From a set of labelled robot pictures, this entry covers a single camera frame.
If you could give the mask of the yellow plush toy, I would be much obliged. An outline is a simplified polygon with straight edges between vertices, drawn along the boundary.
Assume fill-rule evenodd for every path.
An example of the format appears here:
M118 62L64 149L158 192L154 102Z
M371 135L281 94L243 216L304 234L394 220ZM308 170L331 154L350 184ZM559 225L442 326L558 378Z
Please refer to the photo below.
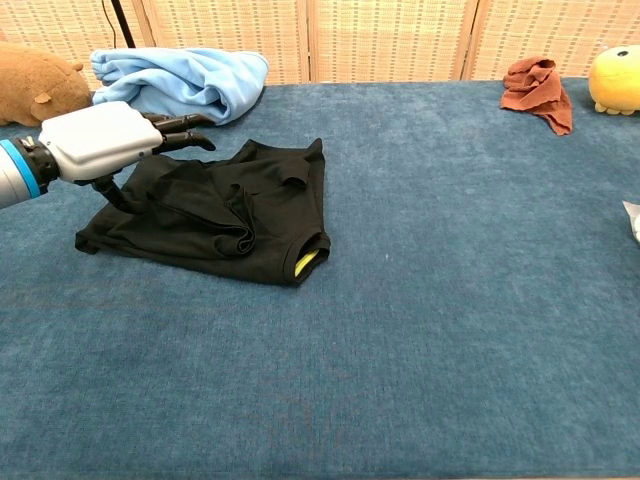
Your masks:
M640 44L600 53L592 62L588 88L598 113L628 116L640 111Z

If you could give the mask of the plastic bag with white items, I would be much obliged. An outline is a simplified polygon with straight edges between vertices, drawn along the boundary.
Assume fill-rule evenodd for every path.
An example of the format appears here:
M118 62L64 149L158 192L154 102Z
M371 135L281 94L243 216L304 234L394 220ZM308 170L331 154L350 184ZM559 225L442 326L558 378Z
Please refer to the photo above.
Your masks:
M626 200L623 200L622 204L627 213L633 237L640 244L640 204Z

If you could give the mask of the rust brown cloth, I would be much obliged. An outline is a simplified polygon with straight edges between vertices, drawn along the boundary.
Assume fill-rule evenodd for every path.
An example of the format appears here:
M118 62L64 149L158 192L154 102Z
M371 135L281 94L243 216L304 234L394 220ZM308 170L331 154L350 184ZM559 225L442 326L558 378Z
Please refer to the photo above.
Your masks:
M542 118L557 136L572 133L572 103L553 60L530 57L515 62L503 86L501 108Z

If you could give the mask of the brown capybara plush toy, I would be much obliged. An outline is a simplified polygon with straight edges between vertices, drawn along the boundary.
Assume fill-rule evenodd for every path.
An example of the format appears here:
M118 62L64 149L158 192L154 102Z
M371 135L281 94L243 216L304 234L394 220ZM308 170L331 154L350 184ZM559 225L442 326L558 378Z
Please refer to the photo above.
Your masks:
M35 127L90 106L82 69L52 53L0 41L0 126Z

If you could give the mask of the black T-shirt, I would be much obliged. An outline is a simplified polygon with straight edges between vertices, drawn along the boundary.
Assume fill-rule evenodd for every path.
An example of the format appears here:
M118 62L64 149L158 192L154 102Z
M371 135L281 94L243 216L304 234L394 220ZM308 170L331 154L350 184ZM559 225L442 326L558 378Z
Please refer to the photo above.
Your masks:
M140 257L250 282L298 285L330 254L323 142L280 148L247 141L230 159L157 155L123 186L144 210L104 206L77 250Z

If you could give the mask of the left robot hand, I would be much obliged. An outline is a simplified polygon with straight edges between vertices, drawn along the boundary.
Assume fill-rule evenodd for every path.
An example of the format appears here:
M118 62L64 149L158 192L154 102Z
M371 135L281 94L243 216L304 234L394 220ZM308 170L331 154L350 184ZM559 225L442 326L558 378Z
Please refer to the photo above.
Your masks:
M117 209L137 214L144 204L125 196L113 176L160 153L191 146L213 151L215 145L192 130L213 124L202 114L172 117L107 102L44 121L32 153L45 182L90 184Z

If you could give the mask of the light blue towel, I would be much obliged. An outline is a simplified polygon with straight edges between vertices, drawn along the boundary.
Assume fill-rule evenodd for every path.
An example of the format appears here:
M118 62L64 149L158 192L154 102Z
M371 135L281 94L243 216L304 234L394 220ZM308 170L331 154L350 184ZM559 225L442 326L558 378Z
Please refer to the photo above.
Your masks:
M203 114L217 125L251 110L269 73L260 53L205 47L96 50L90 64L102 84L95 104L123 101L145 113Z

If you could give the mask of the black tripod pole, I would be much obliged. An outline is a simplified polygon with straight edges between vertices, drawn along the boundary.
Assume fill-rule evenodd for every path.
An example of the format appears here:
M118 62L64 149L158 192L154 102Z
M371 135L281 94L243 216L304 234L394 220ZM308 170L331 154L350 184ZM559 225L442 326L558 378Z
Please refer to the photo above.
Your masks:
M120 31L122 33L122 36L125 40L126 46L128 48L135 48L136 44L133 38L133 35L131 33L126 15L124 13L124 10L122 8L122 4L120 0L110 0L112 8L114 10L114 13L116 15L116 19L120 28Z

